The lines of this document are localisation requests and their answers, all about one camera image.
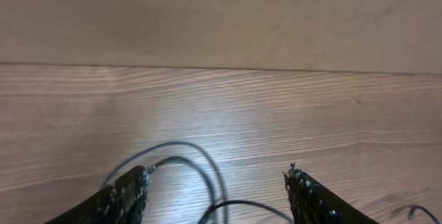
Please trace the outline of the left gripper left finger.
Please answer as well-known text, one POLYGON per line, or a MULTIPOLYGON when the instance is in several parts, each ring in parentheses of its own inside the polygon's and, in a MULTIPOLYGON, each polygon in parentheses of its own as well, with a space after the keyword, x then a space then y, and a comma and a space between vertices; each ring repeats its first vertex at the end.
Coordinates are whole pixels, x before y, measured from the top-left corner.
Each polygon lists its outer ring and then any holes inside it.
POLYGON ((47 224, 140 224, 148 177, 149 170, 138 165, 47 224))

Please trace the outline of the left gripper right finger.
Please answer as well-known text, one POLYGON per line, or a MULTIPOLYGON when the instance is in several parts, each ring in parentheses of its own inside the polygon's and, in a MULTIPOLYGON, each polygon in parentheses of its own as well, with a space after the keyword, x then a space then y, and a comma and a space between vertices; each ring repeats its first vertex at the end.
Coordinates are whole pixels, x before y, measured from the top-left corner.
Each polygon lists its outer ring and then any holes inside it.
POLYGON ((296 224, 376 224, 294 163, 284 174, 296 224))

